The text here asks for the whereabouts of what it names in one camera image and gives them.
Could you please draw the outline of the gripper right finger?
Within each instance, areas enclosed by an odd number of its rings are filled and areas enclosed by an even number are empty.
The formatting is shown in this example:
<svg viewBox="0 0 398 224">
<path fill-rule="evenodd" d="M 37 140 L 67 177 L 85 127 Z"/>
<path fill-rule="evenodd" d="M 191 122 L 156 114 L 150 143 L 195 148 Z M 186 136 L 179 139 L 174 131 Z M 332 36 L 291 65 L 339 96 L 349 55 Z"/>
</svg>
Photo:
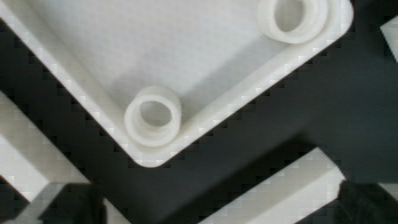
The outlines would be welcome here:
<svg viewBox="0 0 398 224">
<path fill-rule="evenodd" d="M 398 224 L 398 183 L 344 181 L 335 200 L 294 224 Z"/>
</svg>

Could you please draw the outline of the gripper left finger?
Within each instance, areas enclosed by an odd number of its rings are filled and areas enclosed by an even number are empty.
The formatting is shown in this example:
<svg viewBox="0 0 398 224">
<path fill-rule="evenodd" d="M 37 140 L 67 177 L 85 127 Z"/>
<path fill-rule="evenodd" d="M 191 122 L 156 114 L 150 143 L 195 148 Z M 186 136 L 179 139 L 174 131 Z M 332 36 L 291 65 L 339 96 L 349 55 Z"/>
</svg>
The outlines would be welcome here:
<svg viewBox="0 0 398 224">
<path fill-rule="evenodd" d="M 49 183 L 10 224 L 106 224 L 97 187 L 88 183 Z"/>
</svg>

